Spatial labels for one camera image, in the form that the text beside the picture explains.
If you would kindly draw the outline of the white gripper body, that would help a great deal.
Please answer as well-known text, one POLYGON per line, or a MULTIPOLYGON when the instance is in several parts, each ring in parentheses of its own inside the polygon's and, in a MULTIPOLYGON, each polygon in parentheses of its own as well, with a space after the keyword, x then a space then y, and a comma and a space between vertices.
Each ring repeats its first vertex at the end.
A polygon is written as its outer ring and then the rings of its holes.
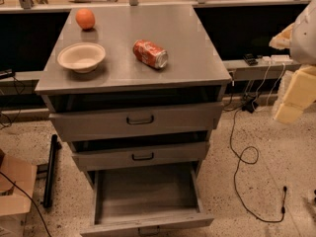
POLYGON ((294 22, 290 55, 301 64, 316 64, 316 0, 294 22))

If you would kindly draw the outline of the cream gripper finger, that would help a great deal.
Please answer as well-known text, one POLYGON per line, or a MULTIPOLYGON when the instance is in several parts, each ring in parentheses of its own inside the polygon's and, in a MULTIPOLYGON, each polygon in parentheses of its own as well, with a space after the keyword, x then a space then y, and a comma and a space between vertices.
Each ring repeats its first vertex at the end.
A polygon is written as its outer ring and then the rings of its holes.
POLYGON ((296 121, 316 101, 316 67, 301 65, 295 72, 286 70, 280 80, 273 107, 274 120, 296 121))
POLYGON ((284 30, 282 30, 279 34, 274 36, 270 42, 269 46, 275 49, 286 49, 291 46, 291 35, 294 24, 288 25, 284 30))

